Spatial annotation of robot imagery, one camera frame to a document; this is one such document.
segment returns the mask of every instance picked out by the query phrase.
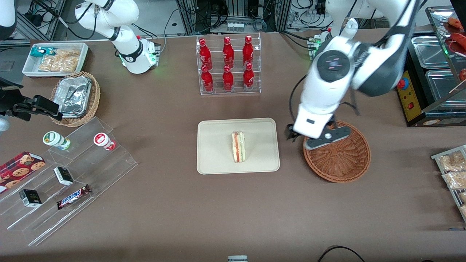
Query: red button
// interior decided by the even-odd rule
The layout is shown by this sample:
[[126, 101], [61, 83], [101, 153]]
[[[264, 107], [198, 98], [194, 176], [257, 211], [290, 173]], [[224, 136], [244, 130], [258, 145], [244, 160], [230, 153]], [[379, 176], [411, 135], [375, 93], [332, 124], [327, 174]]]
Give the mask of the red button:
[[397, 84], [397, 88], [402, 89], [403, 87], [405, 87], [405, 85], [406, 82], [404, 81], [404, 79], [401, 79]]

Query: empty wicker basket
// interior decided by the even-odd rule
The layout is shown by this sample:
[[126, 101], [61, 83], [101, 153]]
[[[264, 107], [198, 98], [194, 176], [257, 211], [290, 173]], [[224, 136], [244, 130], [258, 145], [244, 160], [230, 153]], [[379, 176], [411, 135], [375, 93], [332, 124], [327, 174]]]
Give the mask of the empty wicker basket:
[[338, 126], [349, 127], [351, 134], [345, 139], [313, 150], [304, 148], [304, 158], [322, 178], [335, 183], [352, 182], [364, 175], [369, 168], [369, 144], [356, 127], [343, 121], [337, 123]]
[[[89, 73], [87, 72], [79, 72], [79, 73], [74, 73], [69, 76], [66, 76], [66, 78], [69, 77], [79, 77], [79, 76], [85, 76], [91, 79], [92, 81], [92, 87], [91, 87], [91, 93], [89, 95], [89, 102], [88, 102], [88, 107], [86, 114], [82, 118], [63, 118], [61, 121], [57, 121], [52, 118], [52, 121], [55, 124], [59, 125], [65, 125], [67, 127], [78, 127], [81, 126], [87, 122], [89, 122], [94, 115], [96, 114], [97, 107], [99, 106], [99, 99], [100, 99], [100, 87], [99, 83], [97, 83], [96, 79]], [[58, 83], [55, 85], [54, 90], [52, 91], [52, 95], [50, 96], [50, 100], [53, 101], [55, 97], [55, 92], [57, 91]]]

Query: coca-cola bottle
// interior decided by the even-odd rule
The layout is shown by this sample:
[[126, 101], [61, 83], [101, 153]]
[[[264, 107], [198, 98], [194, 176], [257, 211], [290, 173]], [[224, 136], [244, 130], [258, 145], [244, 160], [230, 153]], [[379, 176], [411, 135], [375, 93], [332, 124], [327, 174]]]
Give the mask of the coca-cola bottle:
[[223, 60], [225, 61], [225, 65], [229, 66], [230, 69], [234, 67], [234, 50], [231, 45], [230, 37], [225, 37], [223, 39]]
[[201, 66], [201, 79], [202, 79], [202, 84], [204, 85], [204, 90], [207, 93], [212, 93], [213, 92], [213, 80], [212, 80], [212, 75], [209, 72], [209, 69], [206, 65]]
[[246, 70], [243, 74], [243, 88], [245, 91], [252, 91], [254, 85], [254, 72], [253, 64], [251, 62], [246, 62]]
[[199, 50], [201, 62], [203, 65], [207, 66], [208, 70], [211, 70], [212, 69], [212, 56], [210, 55], [209, 48], [206, 46], [206, 40], [204, 38], [199, 39], [199, 45], [201, 46]]
[[247, 62], [253, 62], [253, 52], [254, 47], [252, 44], [253, 38], [250, 35], [247, 35], [244, 38], [244, 46], [243, 46], [243, 66], [246, 66]]
[[225, 65], [223, 67], [223, 89], [227, 93], [233, 92], [233, 74], [230, 72], [230, 66]]

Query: table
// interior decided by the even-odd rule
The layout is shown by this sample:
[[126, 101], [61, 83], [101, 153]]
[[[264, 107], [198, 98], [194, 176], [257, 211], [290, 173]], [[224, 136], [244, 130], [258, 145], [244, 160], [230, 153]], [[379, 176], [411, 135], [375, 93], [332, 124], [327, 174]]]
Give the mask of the table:
[[[379, 39], [384, 30], [361, 30]], [[334, 184], [315, 175], [302, 139], [285, 140], [288, 97], [307, 72], [305, 49], [280, 34], [262, 34], [262, 93], [201, 97], [195, 37], [170, 38], [158, 68], [130, 74], [110, 42], [87, 42], [86, 70], [100, 84], [97, 116], [140, 164], [92, 205], [37, 247], [20, 232], [0, 229], [0, 260], [32, 261], [316, 261], [331, 245], [356, 250], [366, 261], [464, 261], [461, 216], [430, 156], [463, 145], [464, 128], [406, 128], [395, 91], [357, 95], [362, 116], [342, 105], [336, 117], [367, 138], [372, 161], [356, 182]], [[25, 77], [24, 95], [48, 97], [56, 79]], [[297, 107], [299, 95], [294, 97]], [[200, 175], [197, 125], [202, 120], [271, 117], [280, 169], [271, 173]], [[0, 162], [26, 150], [47, 150], [42, 135], [67, 135], [47, 117], [11, 119], [0, 137]], [[324, 261], [356, 261], [334, 250]]]

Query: sandwich slice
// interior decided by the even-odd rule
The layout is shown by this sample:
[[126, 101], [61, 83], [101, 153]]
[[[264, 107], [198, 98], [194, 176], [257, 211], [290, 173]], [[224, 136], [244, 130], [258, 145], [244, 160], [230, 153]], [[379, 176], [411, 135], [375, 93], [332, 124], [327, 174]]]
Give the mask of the sandwich slice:
[[243, 132], [233, 132], [233, 157], [234, 162], [239, 163], [246, 160], [246, 153], [244, 148], [244, 133]]

